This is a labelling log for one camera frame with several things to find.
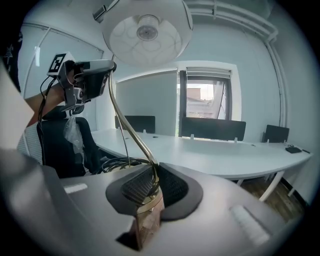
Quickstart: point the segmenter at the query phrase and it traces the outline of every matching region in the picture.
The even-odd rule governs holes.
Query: window pane
[[[226,118],[226,93],[222,81],[189,80],[186,87],[188,118]]]

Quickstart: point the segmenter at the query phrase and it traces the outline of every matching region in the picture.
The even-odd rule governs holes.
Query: white table
[[[261,177],[276,173],[260,200],[265,201],[275,189],[285,170],[305,163],[311,153],[291,154],[283,143],[246,143],[219,140],[197,140],[138,132],[158,163],[190,168],[229,180]],[[102,150],[116,156],[126,156],[124,141],[119,129],[92,132],[93,139]],[[128,154],[145,158],[143,152],[125,130]]]

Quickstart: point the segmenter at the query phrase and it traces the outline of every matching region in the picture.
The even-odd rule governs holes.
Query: table leg
[[[273,181],[271,182],[271,184],[269,185],[269,187],[266,189],[266,191],[260,197],[259,200],[261,202],[264,202],[270,196],[270,194],[275,190],[276,186],[280,182],[284,173],[285,173],[284,170],[277,172],[277,174],[275,175],[275,177],[274,177]]]
[[[243,181],[244,181],[243,179],[239,179],[236,184],[237,184],[238,186],[241,186],[241,184],[242,184]]]

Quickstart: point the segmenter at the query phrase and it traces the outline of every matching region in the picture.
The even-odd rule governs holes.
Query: lamp shade
[[[182,0],[115,0],[101,26],[106,45],[119,60],[156,67],[184,51],[193,21]]]

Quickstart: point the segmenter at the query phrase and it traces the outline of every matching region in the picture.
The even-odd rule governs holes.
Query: baseboard
[[[285,178],[281,178],[280,182],[289,190],[293,188],[292,185],[286,181]],[[304,209],[307,209],[309,207],[309,204],[303,199],[303,197],[299,194],[297,190],[294,190],[293,196],[298,200],[298,202],[302,205]]]

